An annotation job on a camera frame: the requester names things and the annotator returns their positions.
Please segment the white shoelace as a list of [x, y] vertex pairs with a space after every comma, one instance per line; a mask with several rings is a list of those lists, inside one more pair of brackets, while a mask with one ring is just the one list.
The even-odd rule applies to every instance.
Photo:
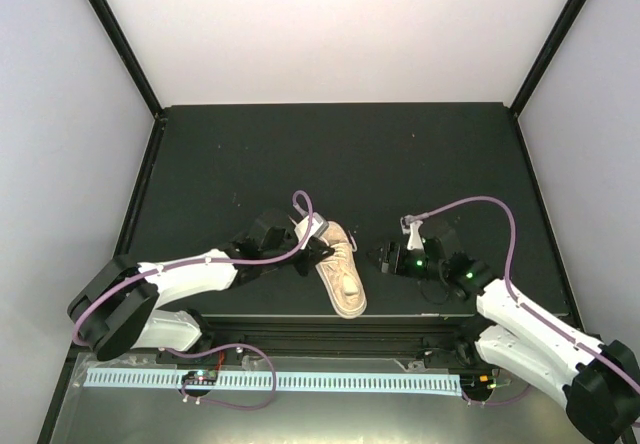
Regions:
[[325, 240], [333, 250], [328, 261], [344, 265], [355, 264], [354, 250], [356, 249], [356, 246], [353, 245], [352, 239], [348, 234], [338, 229], [336, 232], [328, 234]]

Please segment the beige sneaker shoe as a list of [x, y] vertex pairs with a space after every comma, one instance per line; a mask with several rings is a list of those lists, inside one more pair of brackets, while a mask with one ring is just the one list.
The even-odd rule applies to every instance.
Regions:
[[[326, 236], [338, 229], [346, 233], [338, 223], [330, 221], [328, 229], [320, 240], [327, 244]], [[316, 266], [316, 270], [338, 316], [343, 319], [355, 319], [363, 314], [367, 300], [356, 264], [338, 264], [328, 261], [327, 258]]]

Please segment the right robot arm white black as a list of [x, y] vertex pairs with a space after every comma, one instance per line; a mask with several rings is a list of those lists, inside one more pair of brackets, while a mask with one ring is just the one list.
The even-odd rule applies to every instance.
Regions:
[[470, 257], [455, 231], [418, 223], [367, 253], [389, 275], [435, 281], [476, 313], [454, 343], [457, 360], [502, 368], [537, 388], [592, 443], [614, 443], [639, 420], [639, 363], [618, 340], [608, 344], [571, 327]]

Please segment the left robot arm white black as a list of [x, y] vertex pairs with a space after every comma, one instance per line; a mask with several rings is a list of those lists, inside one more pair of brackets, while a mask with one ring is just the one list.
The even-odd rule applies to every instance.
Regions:
[[295, 222], [279, 210], [263, 212], [234, 239], [200, 255], [159, 263], [112, 258], [71, 301], [74, 341], [101, 361], [132, 349], [169, 348], [193, 363], [207, 361], [215, 340], [199, 311], [167, 305], [207, 292], [244, 286], [285, 266], [306, 276], [331, 257], [318, 213]]

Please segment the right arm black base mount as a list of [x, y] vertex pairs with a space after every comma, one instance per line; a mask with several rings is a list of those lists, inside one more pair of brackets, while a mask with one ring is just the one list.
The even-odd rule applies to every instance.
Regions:
[[476, 367], [480, 362], [476, 351], [466, 342], [459, 342], [452, 347], [428, 347], [421, 352], [421, 357], [425, 361], [436, 359], [463, 369]]

